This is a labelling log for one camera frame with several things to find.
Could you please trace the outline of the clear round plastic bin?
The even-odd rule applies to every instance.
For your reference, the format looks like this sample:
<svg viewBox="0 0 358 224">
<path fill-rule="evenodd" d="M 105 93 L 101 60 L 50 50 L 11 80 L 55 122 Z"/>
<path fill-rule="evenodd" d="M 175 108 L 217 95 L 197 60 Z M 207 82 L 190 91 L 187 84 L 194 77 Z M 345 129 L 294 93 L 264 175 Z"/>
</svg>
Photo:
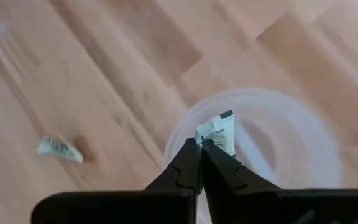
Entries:
<svg viewBox="0 0 358 224">
<path fill-rule="evenodd" d="M 343 186 L 337 141 L 326 123 L 294 97 L 263 88 L 221 91 L 194 105 L 171 133 L 165 162 L 199 125 L 228 110 L 236 159 L 247 168 L 284 189 Z"/>
</svg>

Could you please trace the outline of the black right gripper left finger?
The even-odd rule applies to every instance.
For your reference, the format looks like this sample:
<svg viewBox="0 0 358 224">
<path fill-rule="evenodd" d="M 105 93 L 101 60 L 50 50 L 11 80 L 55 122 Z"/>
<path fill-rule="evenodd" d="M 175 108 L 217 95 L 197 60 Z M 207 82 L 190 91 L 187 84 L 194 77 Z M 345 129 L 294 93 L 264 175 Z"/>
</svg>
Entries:
<svg viewBox="0 0 358 224">
<path fill-rule="evenodd" d="M 195 224 L 201 150 L 188 138 L 144 190 L 62 192 L 41 200 L 31 224 Z"/>
</svg>

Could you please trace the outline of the crumpled pale green packet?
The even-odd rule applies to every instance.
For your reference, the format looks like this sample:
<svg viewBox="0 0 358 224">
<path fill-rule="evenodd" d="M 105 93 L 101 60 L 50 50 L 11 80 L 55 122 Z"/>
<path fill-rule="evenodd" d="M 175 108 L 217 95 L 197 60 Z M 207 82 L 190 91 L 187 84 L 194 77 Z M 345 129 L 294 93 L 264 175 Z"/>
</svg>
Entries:
<svg viewBox="0 0 358 224">
<path fill-rule="evenodd" d="M 62 159 L 83 163 L 83 154 L 64 139 L 44 136 L 36 149 L 37 154 L 48 154 Z"/>
</svg>

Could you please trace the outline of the white printed sachet packet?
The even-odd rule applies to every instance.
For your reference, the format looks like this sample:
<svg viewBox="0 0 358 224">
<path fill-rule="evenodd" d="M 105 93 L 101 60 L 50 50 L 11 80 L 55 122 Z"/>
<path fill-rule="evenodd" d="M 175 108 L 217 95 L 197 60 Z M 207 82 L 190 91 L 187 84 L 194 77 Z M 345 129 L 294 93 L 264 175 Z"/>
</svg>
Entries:
<svg viewBox="0 0 358 224">
<path fill-rule="evenodd" d="M 196 128 L 195 139 L 199 146 L 206 140 L 232 157 L 236 156 L 234 141 L 234 113 L 228 110 Z"/>
</svg>

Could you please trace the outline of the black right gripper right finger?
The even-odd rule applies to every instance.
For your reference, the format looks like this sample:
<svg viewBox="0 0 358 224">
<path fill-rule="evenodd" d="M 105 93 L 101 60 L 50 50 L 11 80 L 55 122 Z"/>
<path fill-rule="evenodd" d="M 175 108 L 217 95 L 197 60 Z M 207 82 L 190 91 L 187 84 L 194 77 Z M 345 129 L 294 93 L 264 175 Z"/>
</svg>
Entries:
<svg viewBox="0 0 358 224">
<path fill-rule="evenodd" d="M 282 189 L 211 140 L 201 158 L 213 224 L 358 224 L 358 189 Z"/>
</svg>

